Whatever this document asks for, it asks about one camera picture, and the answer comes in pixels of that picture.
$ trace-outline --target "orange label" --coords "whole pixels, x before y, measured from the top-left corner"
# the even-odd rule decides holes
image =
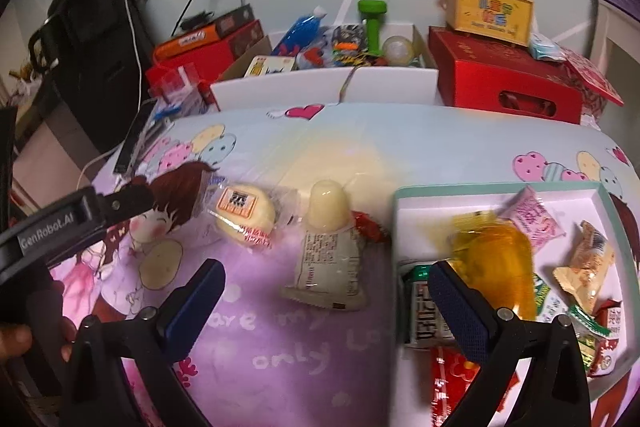
[[[222,196],[220,196],[217,207],[218,210],[224,210],[229,214],[249,219],[257,201],[258,198],[253,194],[227,187]]]

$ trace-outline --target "white cable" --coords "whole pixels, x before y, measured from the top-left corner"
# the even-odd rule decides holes
[[[133,51],[136,54],[136,62],[138,64],[138,110],[136,111],[136,113],[138,113],[140,111],[140,105],[142,104],[142,65],[140,64],[140,55],[138,54],[138,46],[136,44],[136,33],[135,33],[135,30],[133,29],[133,20],[131,19],[131,12],[129,10],[129,0],[124,0],[124,8],[127,11],[127,20],[129,21],[129,28],[131,29],[131,40],[133,41]],[[120,147],[120,144],[116,145],[116,147],[114,147],[110,151],[107,151],[106,153],[103,153],[100,156],[95,157],[93,160],[87,163],[87,165],[82,167],[82,170],[80,171],[80,176],[78,177],[78,183],[76,184],[76,190],[80,188],[80,184],[82,182],[82,176],[84,176],[84,173],[86,172],[86,170],[97,161],[113,153],[118,147]]]

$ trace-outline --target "tray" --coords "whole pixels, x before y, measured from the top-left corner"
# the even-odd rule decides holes
[[[581,237],[579,223],[585,219],[608,239],[616,252],[598,302],[607,298],[622,300],[620,354],[614,370],[605,377],[590,378],[591,400],[596,400],[624,376],[640,356],[640,289],[636,266],[620,217],[609,193],[599,182],[500,183],[473,185],[433,185],[405,187],[396,192],[394,223],[394,266],[408,259],[435,261],[450,257],[448,237],[454,231],[451,217],[474,210],[506,208],[518,192],[531,185],[545,206],[566,230],[565,237],[553,239],[534,256],[534,270],[546,283],[562,291],[551,275],[556,266],[567,266],[572,245]],[[570,302],[566,295],[565,302]],[[428,380],[424,364],[429,358],[418,350],[396,346],[392,376],[392,427],[431,424],[431,406],[426,398]],[[529,360],[517,367],[522,383]],[[518,384],[508,394],[506,406],[496,413],[491,425],[503,424],[520,392]]]

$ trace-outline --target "red box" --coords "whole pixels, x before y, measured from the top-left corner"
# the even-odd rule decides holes
[[[580,123],[582,95],[560,64],[436,26],[429,28],[429,50],[446,105]]]
[[[146,79],[149,86],[154,87],[169,71],[177,70],[185,64],[193,64],[200,77],[198,86],[201,88],[200,92],[209,90],[208,86],[216,82],[226,68],[263,37],[260,21],[255,20],[219,42],[212,42],[177,57],[156,62],[153,67],[146,70]]]

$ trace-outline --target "yellow box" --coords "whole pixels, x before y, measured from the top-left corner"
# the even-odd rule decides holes
[[[532,0],[447,0],[447,23],[455,30],[529,45]]]

